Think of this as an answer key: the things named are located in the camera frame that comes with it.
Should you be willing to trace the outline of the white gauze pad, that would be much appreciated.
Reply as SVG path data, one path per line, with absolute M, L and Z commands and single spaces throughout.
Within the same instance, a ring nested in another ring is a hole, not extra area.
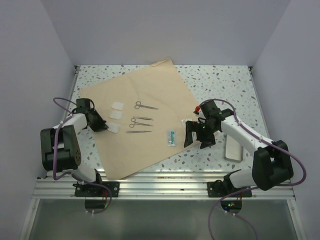
M 123 118 L 123 112 L 122 111 L 118 111 L 118 110 L 112 111 L 109 114 L 109 118 L 110 119 L 114 119 L 114 120 L 120 120 L 120 119 Z
M 124 103 L 122 102 L 114 102 L 111 106 L 112 109 L 117 111 L 122 111 L 124 109 Z
M 107 130 L 115 134 L 118 133 L 121 128 L 119 124 L 112 123 L 112 122 L 108 122 L 106 125 L 107 125 Z

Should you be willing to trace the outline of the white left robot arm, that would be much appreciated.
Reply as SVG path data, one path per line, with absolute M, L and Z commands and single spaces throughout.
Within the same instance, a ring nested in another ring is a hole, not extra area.
M 86 187 L 92 196 L 103 193 L 104 184 L 98 171 L 82 162 L 77 134 L 90 128 L 93 132 L 108 130 L 107 122 L 89 98 L 79 98 L 76 107 L 58 125 L 40 131 L 42 166 L 58 181 L 71 176 L 80 189 Z

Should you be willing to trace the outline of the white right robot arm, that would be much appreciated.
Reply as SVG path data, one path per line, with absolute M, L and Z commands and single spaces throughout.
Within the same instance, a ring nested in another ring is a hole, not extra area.
M 203 117 L 186 121 L 184 147 L 194 142 L 193 135 L 196 135 L 201 149 L 211 147 L 216 143 L 214 134 L 221 132 L 232 137 L 253 156 L 250 169 L 233 171 L 214 183 L 213 189 L 219 194 L 232 197 L 248 187 L 267 191 L 293 177 L 287 144 L 258 135 L 241 122 L 234 107 L 221 110 L 214 100 L 208 100 L 197 106 L 194 113 L 203 114 Z

